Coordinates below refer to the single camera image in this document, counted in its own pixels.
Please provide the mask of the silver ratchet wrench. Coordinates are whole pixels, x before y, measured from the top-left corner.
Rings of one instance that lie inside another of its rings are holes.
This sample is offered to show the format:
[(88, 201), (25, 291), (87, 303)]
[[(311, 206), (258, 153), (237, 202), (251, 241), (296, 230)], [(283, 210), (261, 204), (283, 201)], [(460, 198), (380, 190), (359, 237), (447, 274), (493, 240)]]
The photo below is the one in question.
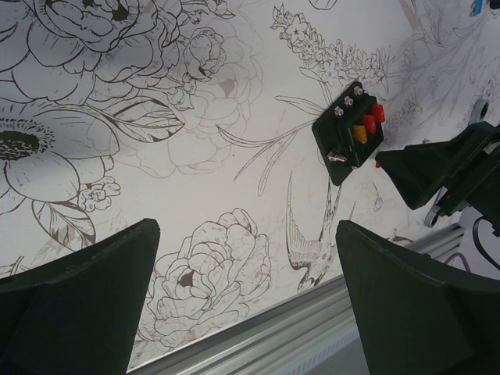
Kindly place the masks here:
[[(488, 100), (482, 98), (478, 99), (472, 108), (467, 125), (469, 126), (471, 124), (478, 123), (481, 120), (483, 120), (488, 112), (488, 108), (489, 108)], [(439, 210), (440, 210), (438, 207), (438, 203), (441, 200), (441, 198), (446, 194), (446, 192), (447, 189), (445, 187), (441, 187), (440, 190), (437, 192), (433, 205), (430, 207), (430, 210), (425, 216), (423, 221), (426, 227), (432, 228), (438, 221)]]

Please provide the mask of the aluminium frame rail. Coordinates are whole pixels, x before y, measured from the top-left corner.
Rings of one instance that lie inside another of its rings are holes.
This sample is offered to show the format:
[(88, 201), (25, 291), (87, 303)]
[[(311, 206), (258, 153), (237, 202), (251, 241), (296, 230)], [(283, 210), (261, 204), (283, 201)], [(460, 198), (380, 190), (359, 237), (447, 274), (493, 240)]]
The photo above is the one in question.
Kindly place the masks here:
[[(404, 247), (430, 250), (449, 227)], [(288, 298), (272, 289), (269, 242), (240, 223), (202, 224), (156, 263), (132, 374), (302, 374), (360, 339), (344, 274)]]

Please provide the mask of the blue blade fuse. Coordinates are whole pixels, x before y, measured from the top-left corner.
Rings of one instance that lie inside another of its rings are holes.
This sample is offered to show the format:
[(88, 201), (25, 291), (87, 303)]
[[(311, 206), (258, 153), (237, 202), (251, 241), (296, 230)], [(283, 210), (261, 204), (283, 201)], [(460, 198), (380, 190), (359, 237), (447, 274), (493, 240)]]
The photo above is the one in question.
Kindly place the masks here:
[(483, 8), (483, 0), (473, 0), (472, 5), (471, 5), (471, 10), (470, 10), (470, 15), (472, 17), (478, 16), (482, 12)]

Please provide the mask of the orange blade fuse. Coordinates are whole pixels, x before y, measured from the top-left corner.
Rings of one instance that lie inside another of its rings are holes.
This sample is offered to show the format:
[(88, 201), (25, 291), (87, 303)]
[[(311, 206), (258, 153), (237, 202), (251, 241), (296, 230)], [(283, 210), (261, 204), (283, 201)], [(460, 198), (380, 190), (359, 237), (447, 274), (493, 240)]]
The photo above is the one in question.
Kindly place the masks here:
[(368, 142), (366, 128), (363, 125), (355, 124), (352, 126), (354, 138), (361, 144), (365, 145)]

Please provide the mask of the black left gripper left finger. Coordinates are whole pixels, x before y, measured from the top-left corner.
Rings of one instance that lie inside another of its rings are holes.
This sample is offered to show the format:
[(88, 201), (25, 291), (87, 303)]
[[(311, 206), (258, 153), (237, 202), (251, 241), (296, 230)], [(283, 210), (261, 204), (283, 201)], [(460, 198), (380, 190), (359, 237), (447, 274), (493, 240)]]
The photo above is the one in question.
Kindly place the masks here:
[(143, 219), (1, 280), (3, 374), (125, 374), (159, 247)]

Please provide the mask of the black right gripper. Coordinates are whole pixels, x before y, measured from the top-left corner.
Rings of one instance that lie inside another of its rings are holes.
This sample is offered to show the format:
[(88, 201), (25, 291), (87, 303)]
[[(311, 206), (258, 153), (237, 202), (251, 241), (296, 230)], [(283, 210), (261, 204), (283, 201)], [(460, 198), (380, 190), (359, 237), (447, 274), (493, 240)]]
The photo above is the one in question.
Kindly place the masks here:
[(435, 217), (472, 206), (486, 219), (499, 218), (498, 126), (474, 123), (449, 141), (379, 152), (376, 161), (410, 209), (445, 187), (433, 205)]

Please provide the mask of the black fuse box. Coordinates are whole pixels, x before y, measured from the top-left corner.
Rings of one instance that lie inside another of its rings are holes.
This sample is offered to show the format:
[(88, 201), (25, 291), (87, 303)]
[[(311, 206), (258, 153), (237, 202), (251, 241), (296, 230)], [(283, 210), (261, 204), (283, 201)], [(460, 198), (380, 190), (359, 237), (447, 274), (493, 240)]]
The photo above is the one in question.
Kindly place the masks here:
[(383, 123), (378, 122), (375, 134), (367, 132), (365, 145), (353, 136), (352, 126), (363, 125), (363, 114), (372, 115), (372, 104), (380, 103), (361, 82), (354, 81), (312, 125), (312, 134), (335, 186), (361, 167), (384, 140)]

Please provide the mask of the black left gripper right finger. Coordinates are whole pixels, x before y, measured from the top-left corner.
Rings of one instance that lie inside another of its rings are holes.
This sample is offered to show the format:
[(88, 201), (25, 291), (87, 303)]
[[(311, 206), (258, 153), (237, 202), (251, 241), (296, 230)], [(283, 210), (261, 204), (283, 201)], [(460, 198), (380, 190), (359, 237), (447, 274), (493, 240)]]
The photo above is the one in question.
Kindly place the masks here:
[(336, 242), (371, 374), (497, 374), (499, 282), (342, 220)]

